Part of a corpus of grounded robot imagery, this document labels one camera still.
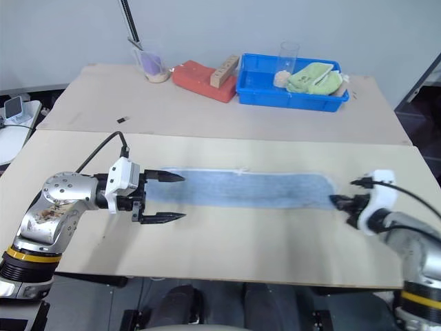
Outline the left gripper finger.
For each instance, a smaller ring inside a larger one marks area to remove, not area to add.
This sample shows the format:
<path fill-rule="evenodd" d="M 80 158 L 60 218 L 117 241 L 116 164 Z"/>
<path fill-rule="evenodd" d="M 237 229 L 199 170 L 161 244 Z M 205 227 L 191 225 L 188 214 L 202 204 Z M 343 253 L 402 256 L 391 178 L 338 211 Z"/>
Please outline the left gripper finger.
<path fill-rule="evenodd" d="M 140 224 L 143 225 L 164 224 L 171 221 L 175 221 L 185 216 L 186 214 L 177 213 L 177 212 L 157 212 L 155 215 L 143 215 L 140 218 Z"/>
<path fill-rule="evenodd" d="M 173 183 L 184 181 L 185 178 L 179 174 L 175 174 L 165 170 L 144 170 L 144 182 L 147 183 L 149 180 Z"/>

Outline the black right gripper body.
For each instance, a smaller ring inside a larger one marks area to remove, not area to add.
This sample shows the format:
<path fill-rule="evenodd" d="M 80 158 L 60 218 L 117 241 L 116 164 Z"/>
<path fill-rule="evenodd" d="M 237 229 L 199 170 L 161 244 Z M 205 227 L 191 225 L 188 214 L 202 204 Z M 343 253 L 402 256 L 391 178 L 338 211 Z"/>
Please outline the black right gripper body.
<path fill-rule="evenodd" d="M 367 207 L 370 200 L 369 194 L 356 194 L 349 199 L 346 213 L 349 215 L 347 223 L 352 227 L 358 227 L 358 219 L 362 211 Z"/>

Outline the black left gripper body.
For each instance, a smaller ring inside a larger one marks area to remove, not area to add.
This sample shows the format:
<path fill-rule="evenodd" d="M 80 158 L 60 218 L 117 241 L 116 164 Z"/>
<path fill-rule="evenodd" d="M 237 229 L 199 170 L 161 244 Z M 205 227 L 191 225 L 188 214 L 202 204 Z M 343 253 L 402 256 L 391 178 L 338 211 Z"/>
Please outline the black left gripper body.
<path fill-rule="evenodd" d="M 138 187 L 132 193 L 123 195 L 122 193 L 116 196 L 116 205 L 118 211 L 127 211 L 132 213 L 132 221 L 140 224 L 146 224 L 144 210 L 145 210 L 145 184 L 147 183 L 146 171 L 140 173 Z"/>

